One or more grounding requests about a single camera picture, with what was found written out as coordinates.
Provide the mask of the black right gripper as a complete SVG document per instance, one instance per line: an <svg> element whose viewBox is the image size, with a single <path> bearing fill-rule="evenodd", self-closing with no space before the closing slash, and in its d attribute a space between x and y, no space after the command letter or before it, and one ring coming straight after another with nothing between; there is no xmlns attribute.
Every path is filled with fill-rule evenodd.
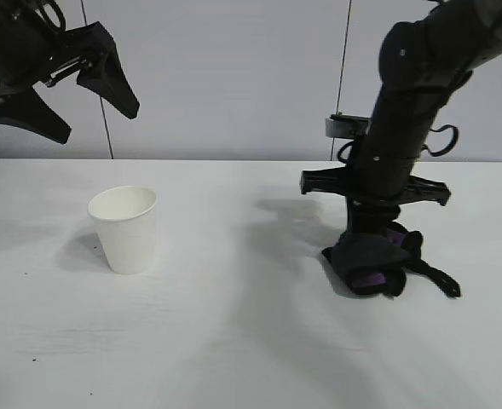
<svg viewBox="0 0 502 409"><path fill-rule="evenodd" d="M412 176L412 168L412 160L402 159L305 170L300 191L346 197L351 233L403 234L404 227L397 221L399 205L431 201L444 206L451 196L445 183Z"/></svg>

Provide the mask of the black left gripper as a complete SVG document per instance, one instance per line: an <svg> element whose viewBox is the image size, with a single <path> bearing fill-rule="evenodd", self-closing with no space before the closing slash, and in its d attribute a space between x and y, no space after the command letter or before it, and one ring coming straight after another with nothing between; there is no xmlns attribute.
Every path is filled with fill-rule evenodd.
<svg viewBox="0 0 502 409"><path fill-rule="evenodd" d="M100 23L55 33L49 28L0 26L0 125L66 144L71 127L34 89L78 67L77 84L107 100L126 118L140 103L124 75L116 43Z"/></svg>

